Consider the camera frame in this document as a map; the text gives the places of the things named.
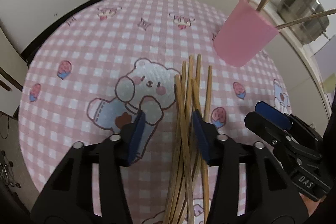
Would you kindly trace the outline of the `white cutting board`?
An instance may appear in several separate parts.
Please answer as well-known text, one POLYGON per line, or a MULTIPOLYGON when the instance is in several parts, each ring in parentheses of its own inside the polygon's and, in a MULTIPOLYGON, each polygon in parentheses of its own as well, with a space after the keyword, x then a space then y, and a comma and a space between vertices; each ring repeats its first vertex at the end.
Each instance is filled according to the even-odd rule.
POLYGON ((313 56, 313 62, 321 80, 326 80, 330 75, 335 73, 335 48, 335 35, 333 35, 331 39, 313 56))

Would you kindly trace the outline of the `pink plastic cup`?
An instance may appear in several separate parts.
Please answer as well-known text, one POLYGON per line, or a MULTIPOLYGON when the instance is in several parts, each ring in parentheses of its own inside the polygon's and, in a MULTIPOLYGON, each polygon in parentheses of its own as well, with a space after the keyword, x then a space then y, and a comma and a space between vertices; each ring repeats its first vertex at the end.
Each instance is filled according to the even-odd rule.
POLYGON ((214 49, 226 64, 239 68, 277 35, 278 29, 273 24, 247 0, 240 0, 215 36, 214 49))

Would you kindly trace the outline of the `stainless steel stock pot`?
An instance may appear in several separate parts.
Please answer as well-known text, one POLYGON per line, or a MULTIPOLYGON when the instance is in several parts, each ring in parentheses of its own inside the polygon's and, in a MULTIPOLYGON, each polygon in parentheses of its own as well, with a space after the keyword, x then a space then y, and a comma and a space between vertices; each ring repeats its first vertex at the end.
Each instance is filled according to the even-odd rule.
MULTIPOLYGON (((323 12, 324 8, 319 0, 280 0, 277 13, 284 22, 323 12)), ((306 45, 324 35, 330 22, 327 16, 314 18, 290 27, 301 44, 306 45)))

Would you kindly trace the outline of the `brown white side cabinet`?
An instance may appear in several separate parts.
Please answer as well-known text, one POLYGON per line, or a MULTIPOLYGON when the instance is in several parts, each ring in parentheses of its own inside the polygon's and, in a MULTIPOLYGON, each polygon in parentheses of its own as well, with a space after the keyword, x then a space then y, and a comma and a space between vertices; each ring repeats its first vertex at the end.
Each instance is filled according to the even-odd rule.
POLYGON ((1 113, 18 119, 28 66, 14 49, 6 35, 0 33, 0 67, 1 67, 1 113))

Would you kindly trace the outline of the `pink checkered tablecloth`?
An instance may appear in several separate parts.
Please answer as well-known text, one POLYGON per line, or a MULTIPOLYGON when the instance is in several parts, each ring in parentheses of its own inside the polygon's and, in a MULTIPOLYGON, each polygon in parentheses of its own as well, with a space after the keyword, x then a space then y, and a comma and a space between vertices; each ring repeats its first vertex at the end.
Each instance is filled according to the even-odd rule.
POLYGON ((99 143, 146 115, 134 163, 122 169, 134 223, 162 223, 171 174, 177 106, 175 76, 200 56, 199 100, 212 73, 210 121, 240 143, 258 137, 244 125, 257 102, 284 113, 290 103, 273 60, 259 52, 227 65, 213 41, 226 16, 194 0, 104 0, 63 23, 30 64, 19 109, 19 143, 37 190, 72 144, 99 143))

